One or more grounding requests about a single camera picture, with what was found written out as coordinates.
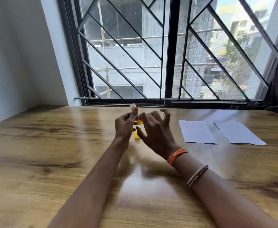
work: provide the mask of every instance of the paper sheet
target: paper sheet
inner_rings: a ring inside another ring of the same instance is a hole
[[[240,122],[215,122],[215,125],[230,143],[266,145],[264,141],[260,140]]]
[[[185,142],[217,144],[205,122],[179,120]]]

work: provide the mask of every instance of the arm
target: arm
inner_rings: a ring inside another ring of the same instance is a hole
[[[170,114],[166,109],[160,111],[164,112],[164,119],[157,111],[150,114],[140,114],[139,118],[143,121],[147,135],[139,127],[137,127],[137,130],[144,143],[167,160],[171,154],[181,149],[181,146],[176,144],[171,133],[169,127]],[[188,181],[203,164],[189,153],[184,153],[176,158],[173,166]],[[191,187],[210,211],[220,228],[278,228],[278,222],[240,195],[210,169],[197,179]]]
[[[116,136],[48,228],[98,228],[109,185],[126,151],[138,109],[115,121]]]

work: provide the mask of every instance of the braided thread bracelet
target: braided thread bracelet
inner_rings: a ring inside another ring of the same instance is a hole
[[[196,171],[196,173],[190,178],[190,180],[187,182],[188,187],[191,187],[191,185],[203,175],[204,172],[209,168],[208,165],[203,166],[199,170]]]
[[[175,153],[173,153],[168,159],[167,162],[172,166],[173,162],[176,160],[176,158],[183,154],[183,153],[188,153],[188,151],[186,149],[179,149],[177,150]]]

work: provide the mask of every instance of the orange bracelet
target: orange bracelet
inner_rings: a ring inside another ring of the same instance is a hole
[[[175,153],[173,153],[168,159],[167,162],[172,166],[173,162],[176,160],[176,158],[183,154],[183,153],[188,153],[188,151],[186,149],[179,149],[177,150]]]

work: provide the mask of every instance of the table surface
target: table surface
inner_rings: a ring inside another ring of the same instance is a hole
[[[0,228],[47,227],[114,138],[114,119],[128,111],[37,108],[0,122]],[[278,220],[278,114],[169,111],[176,141]],[[185,143],[179,119],[205,121],[218,145]],[[230,144],[214,121],[241,122],[268,145]],[[133,134],[111,183],[101,227],[216,226],[175,169]]]

